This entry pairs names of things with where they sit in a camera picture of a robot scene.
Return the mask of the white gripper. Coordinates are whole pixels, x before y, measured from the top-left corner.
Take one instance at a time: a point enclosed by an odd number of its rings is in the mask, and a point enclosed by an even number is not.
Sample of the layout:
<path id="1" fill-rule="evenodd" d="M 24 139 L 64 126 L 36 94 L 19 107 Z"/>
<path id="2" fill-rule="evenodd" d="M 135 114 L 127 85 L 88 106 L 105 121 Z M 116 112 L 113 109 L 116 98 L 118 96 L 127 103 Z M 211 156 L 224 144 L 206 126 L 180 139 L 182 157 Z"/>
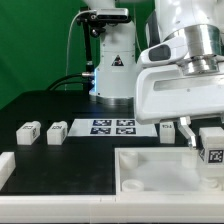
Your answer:
<path id="1" fill-rule="evenodd" d="M 187 55 L 183 37 L 175 37 L 144 50 L 137 62 L 134 113 L 141 124 L 175 121 L 188 141 L 197 147 L 191 119 L 224 113 L 224 56 L 215 56 L 218 70 L 185 75 L 178 63 Z"/>

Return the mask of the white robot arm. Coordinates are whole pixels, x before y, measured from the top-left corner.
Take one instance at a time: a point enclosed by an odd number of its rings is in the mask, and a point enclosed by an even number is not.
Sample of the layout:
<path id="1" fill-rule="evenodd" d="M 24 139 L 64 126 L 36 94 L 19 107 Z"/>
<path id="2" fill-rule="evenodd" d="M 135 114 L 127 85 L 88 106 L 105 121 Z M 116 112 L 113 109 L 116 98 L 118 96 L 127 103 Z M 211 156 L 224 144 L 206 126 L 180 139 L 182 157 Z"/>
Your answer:
<path id="1" fill-rule="evenodd" d="M 224 114 L 224 0 L 155 0 L 148 47 L 135 54 L 136 27 L 116 0 L 83 0 L 100 63 L 90 96 L 134 103 L 141 124 L 176 121 L 190 147 L 193 119 Z"/>

